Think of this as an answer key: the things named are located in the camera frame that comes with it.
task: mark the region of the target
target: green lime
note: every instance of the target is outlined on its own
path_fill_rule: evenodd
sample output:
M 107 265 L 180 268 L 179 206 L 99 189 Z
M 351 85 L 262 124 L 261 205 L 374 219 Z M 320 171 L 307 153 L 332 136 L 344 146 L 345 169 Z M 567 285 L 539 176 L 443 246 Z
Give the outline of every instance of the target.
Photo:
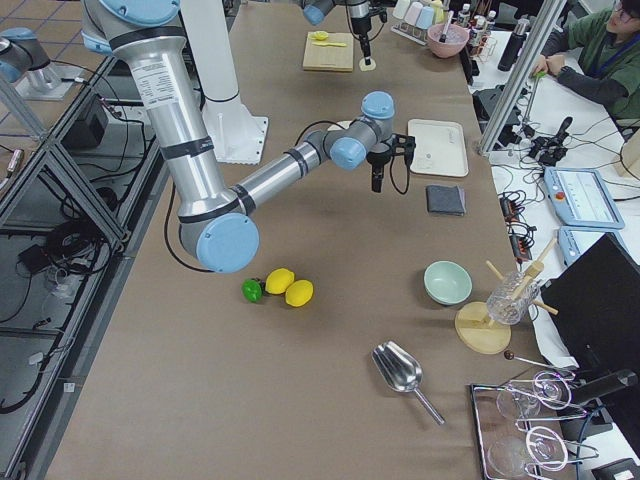
M 262 298 L 262 284 L 255 278 L 249 278 L 242 282 L 242 294 L 251 303 L 256 303 Z

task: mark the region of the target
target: light green bowl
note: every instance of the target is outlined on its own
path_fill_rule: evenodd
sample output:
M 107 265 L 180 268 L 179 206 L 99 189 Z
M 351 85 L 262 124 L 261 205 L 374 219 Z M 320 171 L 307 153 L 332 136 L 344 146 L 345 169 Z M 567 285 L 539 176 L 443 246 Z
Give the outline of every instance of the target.
M 471 277 L 457 263 L 434 262 L 424 271 L 424 288 L 442 305 L 455 305 L 471 294 Z

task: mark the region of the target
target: power strip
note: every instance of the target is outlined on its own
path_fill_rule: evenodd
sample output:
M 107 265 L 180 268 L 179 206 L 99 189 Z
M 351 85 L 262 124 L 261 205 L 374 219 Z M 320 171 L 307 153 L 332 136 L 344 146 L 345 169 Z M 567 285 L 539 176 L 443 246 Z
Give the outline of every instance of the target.
M 509 243 L 511 243 L 511 250 L 513 250 L 513 256 L 516 257 L 518 262 L 528 262 L 532 259 L 531 250 L 524 246 L 522 238 L 515 233 L 509 234 Z
M 506 197 L 500 197 L 499 202 L 500 210 L 502 210 L 502 216 L 504 217 L 507 228 L 510 227 L 509 224 L 511 223 L 522 223 L 522 220 L 518 213 L 519 208 L 516 202 L 514 202 L 513 200 L 509 200 Z M 527 246 L 525 246 L 521 235 L 512 232 L 509 233 L 509 243 L 511 244 L 513 256 L 518 262 L 527 262 L 532 259 L 531 250 Z

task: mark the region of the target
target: wooden cutting board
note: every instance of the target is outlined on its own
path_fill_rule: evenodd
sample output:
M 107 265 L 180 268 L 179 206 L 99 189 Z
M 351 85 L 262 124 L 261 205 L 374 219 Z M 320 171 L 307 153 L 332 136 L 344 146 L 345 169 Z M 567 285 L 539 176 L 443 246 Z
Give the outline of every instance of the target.
M 329 33 L 326 42 L 346 43 L 346 47 L 313 45 L 313 32 L 307 33 L 302 69 L 327 72 L 353 72 L 353 36 L 351 33 Z

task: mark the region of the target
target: white desk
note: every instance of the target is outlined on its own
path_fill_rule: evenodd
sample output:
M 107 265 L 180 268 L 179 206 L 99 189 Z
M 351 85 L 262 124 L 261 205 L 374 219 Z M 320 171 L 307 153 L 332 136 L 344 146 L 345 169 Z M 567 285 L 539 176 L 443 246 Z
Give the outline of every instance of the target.
M 497 43 L 493 54 L 486 61 L 478 62 L 480 75 L 474 78 L 472 91 L 492 88 L 507 82 L 511 72 L 501 72 L 498 70 L 497 65 L 509 35 L 509 32 L 493 33 L 492 37 L 495 38 Z M 567 63 L 576 70 L 581 71 L 574 56 L 570 56 Z M 604 165 L 602 168 L 598 168 L 598 171 L 606 181 L 629 185 L 629 187 L 623 187 L 608 183 L 607 187 L 614 199 L 638 195 L 640 181 L 620 177 L 611 164 L 611 162 L 619 159 L 614 152 L 620 151 L 623 139 L 604 107 L 573 93 L 558 84 L 555 78 L 550 75 L 543 77 L 538 84 L 530 112 L 530 121 L 535 122 L 534 125 L 539 124 L 539 126 L 535 125 L 536 131 L 555 134 L 567 116 L 573 117 L 573 123 L 568 129 L 572 137 L 569 137 L 565 142 L 565 146 L 569 150 L 566 157 L 558 162 L 558 167 L 594 168 Z M 583 144 L 580 140 L 597 141 L 599 146 Z M 493 165 L 508 167 L 493 168 L 493 178 L 498 193 L 505 190 L 523 190 L 527 193 L 528 198 L 535 198 L 536 186 L 524 181 L 525 174 L 528 172 L 514 169 L 519 165 L 520 156 L 524 158 L 527 150 L 528 145 L 523 143 L 522 145 L 513 145 L 511 152 L 508 150 L 491 152 L 489 161 Z M 533 258 L 536 258 L 541 253 L 542 249 L 556 235 L 558 227 L 562 225 L 556 217 L 550 201 L 546 199 L 544 184 L 541 183 L 540 185 L 543 189 L 545 200 L 527 205 L 523 213 L 526 222 L 537 227 L 535 245 L 531 249 Z M 542 198 L 542 192 L 538 191 L 537 198 Z M 620 234 L 629 253 L 636 262 L 640 261 L 640 242 L 636 240 L 638 234 L 640 234 L 639 202 L 640 200 L 635 200 L 616 204 L 626 223 Z M 545 270 L 540 276 L 541 279 L 558 277 L 566 268 L 558 247 L 545 258 L 544 264 Z M 554 348 L 558 346 L 560 339 L 557 332 L 555 332 L 555 327 L 549 315 L 544 311 L 540 311 L 540 315 L 534 325 L 541 353 L 549 359 L 558 358 L 558 355 L 562 355 L 560 349 L 556 350 Z M 582 468 L 584 475 L 582 478 L 593 478 L 589 472 L 592 468 L 620 458 L 634 458 L 636 463 L 640 464 L 640 460 L 615 425 L 612 431 L 589 438 L 588 443 L 599 449 L 600 457 L 584 463 Z

